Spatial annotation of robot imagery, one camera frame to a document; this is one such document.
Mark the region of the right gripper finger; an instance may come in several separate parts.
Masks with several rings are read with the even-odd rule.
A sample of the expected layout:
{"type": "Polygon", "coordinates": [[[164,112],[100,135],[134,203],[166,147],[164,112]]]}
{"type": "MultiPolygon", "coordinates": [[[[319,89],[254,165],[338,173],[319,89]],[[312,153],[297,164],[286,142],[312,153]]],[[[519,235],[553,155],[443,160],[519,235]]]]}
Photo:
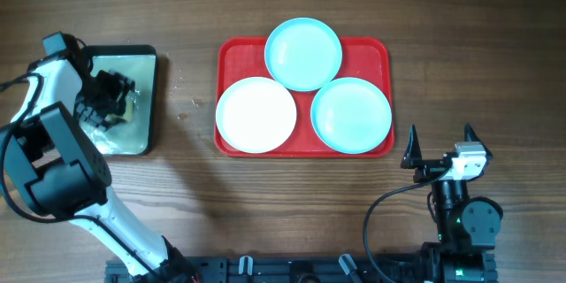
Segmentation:
{"type": "Polygon", "coordinates": [[[401,161],[402,169],[417,169],[423,166],[422,152],[417,136],[417,128],[412,125],[409,130],[407,148],[401,161]]]}
{"type": "Polygon", "coordinates": [[[464,140],[467,142],[479,142],[481,144],[481,146],[484,148],[484,151],[486,153],[486,158],[487,159],[492,159],[493,158],[493,153],[489,150],[489,148],[479,139],[479,137],[477,136],[477,134],[475,133],[475,131],[473,130],[472,126],[470,123],[467,123],[464,126],[464,140]]]}

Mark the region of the green and yellow sponge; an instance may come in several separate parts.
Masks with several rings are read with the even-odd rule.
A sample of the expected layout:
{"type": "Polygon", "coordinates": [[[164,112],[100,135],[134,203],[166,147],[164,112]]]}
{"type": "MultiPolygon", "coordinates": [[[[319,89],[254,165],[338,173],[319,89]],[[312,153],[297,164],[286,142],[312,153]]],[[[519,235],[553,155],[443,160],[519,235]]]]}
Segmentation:
{"type": "Polygon", "coordinates": [[[132,120],[134,114],[134,103],[136,94],[129,93],[116,112],[110,113],[106,116],[106,120],[114,124],[129,122],[132,120]]]}

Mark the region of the light blue plate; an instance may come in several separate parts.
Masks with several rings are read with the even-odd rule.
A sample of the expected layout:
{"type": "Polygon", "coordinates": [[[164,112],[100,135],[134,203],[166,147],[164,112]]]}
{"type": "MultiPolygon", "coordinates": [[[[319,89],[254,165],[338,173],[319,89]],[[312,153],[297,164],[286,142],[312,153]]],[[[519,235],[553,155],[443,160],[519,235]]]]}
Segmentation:
{"type": "Polygon", "coordinates": [[[393,125],[385,94],[367,80],[339,78],[324,85],[310,106],[310,121],[323,144],[343,154],[377,148],[393,125]]]}
{"type": "Polygon", "coordinates": [[[289,19],[273,29],[264,46],[264,63],[274,80],[297,92],[322,88],[340,70],[340,39],[326,23],[289,19]]]}

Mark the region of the white round plate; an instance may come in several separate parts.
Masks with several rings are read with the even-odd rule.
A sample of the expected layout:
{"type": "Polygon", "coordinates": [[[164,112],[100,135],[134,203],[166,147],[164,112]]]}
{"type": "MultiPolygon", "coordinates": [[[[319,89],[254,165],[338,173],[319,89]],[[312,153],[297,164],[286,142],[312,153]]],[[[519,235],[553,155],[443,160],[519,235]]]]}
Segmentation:
{"type": "Polygon", "coordinates": [[[297,108],[291,93],[277,81],[249,77],[222,94],[215,120],[220,136],[231,147],[261,154],[287,141],[297,122],[297,108]]]}

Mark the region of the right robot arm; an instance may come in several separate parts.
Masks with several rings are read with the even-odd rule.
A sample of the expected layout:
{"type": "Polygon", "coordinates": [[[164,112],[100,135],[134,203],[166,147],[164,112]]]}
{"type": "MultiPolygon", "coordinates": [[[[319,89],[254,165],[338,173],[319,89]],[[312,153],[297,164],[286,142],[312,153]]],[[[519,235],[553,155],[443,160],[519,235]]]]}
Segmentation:
{"type": "Polygon", "coordinates": [[[498,280],[492,251],[501,230],[503,209],[495,201],[471,197],[468,184],[482,177],[493,159],[471,125],[464,140],[441,159],[424,159],[417,129],[409,130],[401,168],[413,169],[419,186],[432,187],[432,214],[439,241],[426,242],[414,265],[416,282],[477,282],[498,280]]]}

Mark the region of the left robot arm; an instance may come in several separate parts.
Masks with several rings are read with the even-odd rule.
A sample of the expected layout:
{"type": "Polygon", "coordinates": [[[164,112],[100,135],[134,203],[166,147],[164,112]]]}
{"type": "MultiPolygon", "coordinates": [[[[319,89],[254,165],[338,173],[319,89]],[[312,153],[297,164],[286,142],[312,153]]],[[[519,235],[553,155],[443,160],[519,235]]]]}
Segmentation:
{"type": "Polygon", "coordinates": [[[126,266],[133,282],[196,282],[195,267],[162,235],[146,227],[111,186],[109,166],[73,118],[88,65],[65,53],[33,62],[6,90],[28,83],[19,112],[1,129],[1,194],[21,218],[68,222],[96,237],[126,266]]]}

